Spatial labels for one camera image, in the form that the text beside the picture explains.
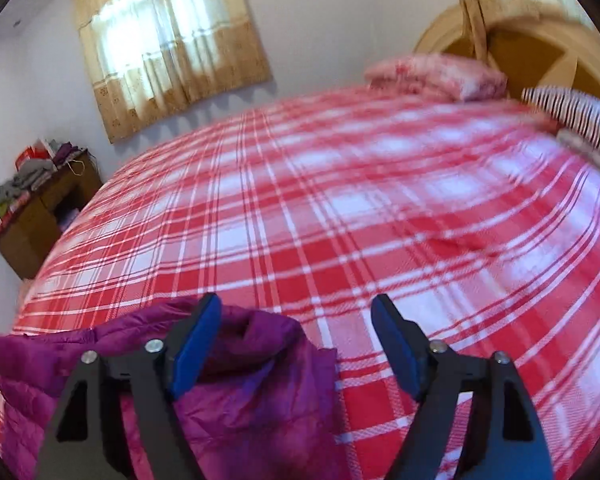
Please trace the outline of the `purple puffer jacket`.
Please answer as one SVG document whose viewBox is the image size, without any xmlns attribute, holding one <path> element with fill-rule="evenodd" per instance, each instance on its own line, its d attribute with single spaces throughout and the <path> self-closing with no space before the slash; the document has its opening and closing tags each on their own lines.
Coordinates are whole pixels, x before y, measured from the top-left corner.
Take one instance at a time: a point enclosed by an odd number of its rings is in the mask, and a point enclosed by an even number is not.
<svg viewBox="0 0 600 480">
<path fill-rule="evenodd" d="M 336 357 L 213 294 L 0 335 L 3 460 L 19 479 L 342 479 Z"/>
</svg>

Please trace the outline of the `clothes pile on desk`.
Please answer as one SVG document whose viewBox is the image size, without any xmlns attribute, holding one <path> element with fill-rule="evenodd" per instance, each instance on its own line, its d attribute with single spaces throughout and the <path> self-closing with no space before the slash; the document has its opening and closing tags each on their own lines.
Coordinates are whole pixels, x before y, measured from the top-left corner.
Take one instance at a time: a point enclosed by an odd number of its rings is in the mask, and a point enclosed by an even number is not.
<svg viewBox="0 0 600 480">
<path fill-rule="evenodd" d="M 0 218 L 27 192 L 36 191 L 52 174 L 68 167 L 76 176 L 86 171 L 83 160 L 79 160 L 82 148 L 70 142 L 55 140 L 38 141 L 28 146 L 16 160 L 16 172 L 0 184 Z"/>
</svg>

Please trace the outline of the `red white plaid bedspread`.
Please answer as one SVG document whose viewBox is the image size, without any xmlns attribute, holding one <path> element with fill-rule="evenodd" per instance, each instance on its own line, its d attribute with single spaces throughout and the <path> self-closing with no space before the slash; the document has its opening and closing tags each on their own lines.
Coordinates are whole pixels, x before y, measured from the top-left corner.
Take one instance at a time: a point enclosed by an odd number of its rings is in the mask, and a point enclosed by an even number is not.
<svg viewBox="0 0 600 480">
<path fill-rule="evenodd" d="M 252 110 L 121 167 L 0 335 L 0 451 L 36 473 L 73 365 L 223 322 L 176 404 L 210 479 L 379 479 L 413 429 L 370 315 L 504 351 L 557 479 L 600 478 L 600 170 L 511 100 L 366 88 Z"/>
</svg>

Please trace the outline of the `brown wooden desk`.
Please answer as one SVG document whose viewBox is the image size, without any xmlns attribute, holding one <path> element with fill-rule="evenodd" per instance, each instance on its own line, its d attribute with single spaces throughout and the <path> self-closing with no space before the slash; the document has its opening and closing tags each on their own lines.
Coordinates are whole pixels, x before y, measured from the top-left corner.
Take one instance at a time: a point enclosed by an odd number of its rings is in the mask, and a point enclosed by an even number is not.
<svg viewBox="0 0 600 480">
<path fill-rule="evenodd" d="M 0 224 L 0 254 L 20 280 L 32 280 L 60 239 L 70 214 L 82 211 L 102 187 L 87 150 L 76 152 Z"/>
</svg>

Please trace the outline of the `striped pillow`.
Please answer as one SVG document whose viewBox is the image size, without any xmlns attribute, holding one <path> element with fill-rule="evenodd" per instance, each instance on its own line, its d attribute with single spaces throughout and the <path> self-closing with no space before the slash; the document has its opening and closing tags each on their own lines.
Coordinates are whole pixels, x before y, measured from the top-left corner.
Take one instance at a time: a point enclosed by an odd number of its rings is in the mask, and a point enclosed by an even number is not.
<svg viewBox="0 0 600 480">
<path fill-rule="evenodd" d="M 600 99 L 569 88 L 545 86 L 522 90 L 521 101 L 552 116 L 557 139 L 600 170 Z"/>
</svg>

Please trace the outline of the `pink floral pillow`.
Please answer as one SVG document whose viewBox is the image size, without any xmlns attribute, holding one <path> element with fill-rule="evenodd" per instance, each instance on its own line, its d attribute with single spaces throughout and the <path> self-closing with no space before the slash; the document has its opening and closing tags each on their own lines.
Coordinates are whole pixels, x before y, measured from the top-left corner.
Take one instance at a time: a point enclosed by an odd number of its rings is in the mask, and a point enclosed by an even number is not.
<svg viewBox="0 0 600 480">
<path fill-rule="evenodd" d="M 370 88 L 419 94 L 449 102 L 503 99 L 507 76 L 473 58 L 452 54 L 410 54 L 388 58 L 364 73 Z"/>
</svg>

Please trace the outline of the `wooden bed headboard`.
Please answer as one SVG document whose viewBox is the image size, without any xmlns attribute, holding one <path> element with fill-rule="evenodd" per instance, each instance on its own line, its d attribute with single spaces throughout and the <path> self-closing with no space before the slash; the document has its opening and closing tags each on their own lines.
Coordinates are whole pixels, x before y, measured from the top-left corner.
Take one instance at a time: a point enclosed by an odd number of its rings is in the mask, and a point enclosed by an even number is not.
<svg viewBox="0 0 600 480">
<path fill-rule="evenodd" d="M 600 99 L 600 32 L 557 20 L 517 20 L 486 36 L 488 64 L 508 78 L 508 94 L 524 89 L 571 88 Z"/>
</svg>

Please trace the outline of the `beige patterned window curtain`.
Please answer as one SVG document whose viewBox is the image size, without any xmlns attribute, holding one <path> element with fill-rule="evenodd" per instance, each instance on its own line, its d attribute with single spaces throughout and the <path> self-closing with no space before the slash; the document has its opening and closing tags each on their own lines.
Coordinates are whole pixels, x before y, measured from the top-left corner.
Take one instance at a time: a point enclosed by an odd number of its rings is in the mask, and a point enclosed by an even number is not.
<svg viewBox="0 0 600 480">
<path fill-rule="evenodd" d="M 272 77 L 245 0 L 74 0 L 74 16 L 112 144 Z"/>
</svg>

